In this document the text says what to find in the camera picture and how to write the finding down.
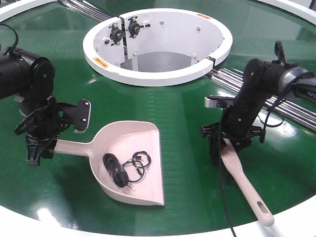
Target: dustpan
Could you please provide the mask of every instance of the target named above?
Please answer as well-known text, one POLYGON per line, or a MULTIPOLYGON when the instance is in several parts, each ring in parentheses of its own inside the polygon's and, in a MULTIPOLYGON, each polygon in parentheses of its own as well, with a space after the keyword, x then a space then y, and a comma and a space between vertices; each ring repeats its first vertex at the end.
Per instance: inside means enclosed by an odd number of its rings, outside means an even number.
MULTIPOLYGON (((57 140, 56 153, 89 157, 92 173, 102 190, 111 198, 136 205, 164 205, 160 135, 158 128, 144 121, 116 121, 101 128, 88 143, 57 140), (107 172, 102 157, 114 154, 123 164, 135 152, 146 151, 151 165, 143 179, 118 187, 107 172)), ((133 167, 126 167, 133 176, 133 167)))

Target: green conveyor surface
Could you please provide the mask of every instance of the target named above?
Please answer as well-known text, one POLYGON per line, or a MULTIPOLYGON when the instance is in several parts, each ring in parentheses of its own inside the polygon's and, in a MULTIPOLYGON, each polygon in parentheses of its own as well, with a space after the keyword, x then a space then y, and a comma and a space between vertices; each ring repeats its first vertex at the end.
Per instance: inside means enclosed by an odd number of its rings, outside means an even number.
MULTIPOLYGON (((119 16, 144 8, 171 7, 200 12, 225 24, 234 42, 217 68, 242 71, 252 58, 275 59, 281 40, 288 61, 316 72, 316 27, 290 13, 250 0, 90 0, 119 16)), ((115 201, 99 187, 86 157, 55 154, 40 167, 28 166, 25 136, 13 130, 21 121, 13 97, 0 101, 0 205, 39 219, 46 208, 67 228, 115 235, 157 236, 227 228, 219 190, 219 171, 208 156, 199 128, 219 120, 221 110, 204 107, 204 96, 231 93, 207 77, 169 87, 138 87, 105 78, 87 64, 85 34, 98 22, 50 3, 5 21, 19 34, 19 47, 50 59, 56 67, 58 101, 92 103, 86 133, 71 129, 60 139, 91 141, 106 124, 118 120, 154 123, 160 130, 165 206, 137 206, 115 201)), ((13 41, 0 30, 4 47, 13 41)), ((315 111, 308 102, 301 105, 315 111)), ((288 120, 269 128, 239 153, 244 172, 273 214, 301 203, 316 191, 316 136, 288 120)), ((256 218, 237 185, 225 186, 235 226, 256 218)))

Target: dustpan handle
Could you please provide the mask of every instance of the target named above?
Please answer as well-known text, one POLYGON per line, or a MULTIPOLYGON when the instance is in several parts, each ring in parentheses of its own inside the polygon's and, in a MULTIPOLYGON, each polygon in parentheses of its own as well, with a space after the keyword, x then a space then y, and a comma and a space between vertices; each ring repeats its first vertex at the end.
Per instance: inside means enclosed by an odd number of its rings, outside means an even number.
POLYGON ((66 140, 57 140, 54 152, 75 156, 88 157, 89 143, 73 142, 66 140))
POLYGON ((239 157, 233 145, 228 139, 224 139, 224 141, 227 146, 222 149, 221 157, 226 169, 237 182, 251 209, 258 218, 258 221, 264 226, 273 225, 274 217, 243 172, 239 157))

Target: cable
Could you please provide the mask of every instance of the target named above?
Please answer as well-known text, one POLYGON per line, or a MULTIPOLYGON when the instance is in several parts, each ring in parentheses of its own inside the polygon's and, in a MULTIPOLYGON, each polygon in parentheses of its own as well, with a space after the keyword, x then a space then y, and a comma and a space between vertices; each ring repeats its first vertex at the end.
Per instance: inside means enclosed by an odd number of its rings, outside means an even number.
POLYGON ((296 76, 284 89, 283 91, 280 93, 280 96, 278 96, 278 98, 276 99, 276 101, 269 107, 267 108, 267 116, 263 125, 263 130, 266 129, 266 127, 269 127, 268 125, 268 118, 272 112, 272 110, 279 106, 280 104, 282 104, 285 101, 285 97, 288 95, 288 93, 290 93, 293 89, 293 86, 302 78, 308 78, 308 77, 312 77, 314 74, 312 72, 305 72, 305 73, 301 73, 300 75, 296 76))
POLYGON ((19 43, 19 36, 18 36, 18 34, 16 33, 16 31, 15 31, 12 27, 10 27, 9 25, 0 23, 0 26, 9 27, 9 28, 14 32, 14 34, 15 34, 15 42, 14 42, 14 44, 10 47, 10 50, 9 50, 9 55, 10 55, 10 56, 13 56, 13 55, 14 55, 13 51, 14 51, 14 49, 16 48, 16 46, 18 45, 18 43, 19 43))
POLYGON ((234 231, 234 228, 233 228, 233 224, 232 224, 232 221, 231 221, 231 218, 230 218, 230 215, 229 215, 229 210, 228 210, 228 207, 227 207, 227 203, 226 203, 226 197, 225 197, 225 193, 224 193, 224 174, 223 174, 223 170, 222 170, 222 156, 221 156, 221 134, 222 134, 222 122, 223 122, 223 118, 224 118, 224 112, 225 112, 225 108, 223 109, 223 113, 222 113, 222 116, 221 116, 221 119, 219 120, 219 124, 218 124, 218 136, 217 136, 217 139, 218 139, 218 159, 219 159, 219 164, 218 164, 218 167, 219 167, 219 178, 220 178, 220 190, 221 190, 221 197, 222 197, 222 203, 223 203, 223 208, 224 208, 224 212, 225 212, 225 215, 226 215, 226 219, 227 219, 227 222, 228 222, 228 225, 232 231, 232 234, 234 237, 237 237, 236 236, 236 233, 234 231))
POLYGON ((129 179, 128 181, 131 183, 136 183, 136 182, 140 181, 141 179, 143 179, 146 171, 148 170, 148 168, 151 164, 151 162, 152 162, 152 159, 147 152, 145 152, 145 151, 135 152, 133 154, 132 158, 129 159, 128 161, 126 161, 124 164, 122 164, 122 166, 124 167, 127 164, 132 164, 136 168, 136 171, 139 174, 139 178, 135 179, 135 180, 129 179), (142 159, 142 156, 140 156, 141 154, 145 155, 147 158, 147 164, 145 164, 145 165, 141 162, 141 159, 142 159))

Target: silver rail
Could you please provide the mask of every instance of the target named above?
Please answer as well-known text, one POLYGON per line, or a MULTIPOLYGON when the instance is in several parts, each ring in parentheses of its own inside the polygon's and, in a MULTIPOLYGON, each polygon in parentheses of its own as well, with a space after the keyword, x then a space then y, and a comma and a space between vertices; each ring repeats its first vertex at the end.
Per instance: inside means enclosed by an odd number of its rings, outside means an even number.
POLYGON ((78 0, 58 0, 58 2, 66 8, 78 12, 98 22, 103 22, 112 18, 112 16, 105 14, 104 12, 98 10, 96 7, 78 0))
MULTIPOLYGON (((242 86, 242 75, 226 68, 213 71, 213 74, 208 76, 216 83, 223 85, 236 93, 240 91, 242 86)), ((272 96, 266 101, 265 107, 270 107, 276 99, 277 97, 272 96)), ((290 101, 285 101, 277 106, 273 112, 316 133, 316 113, 307 110, 304 107, 290 101)))

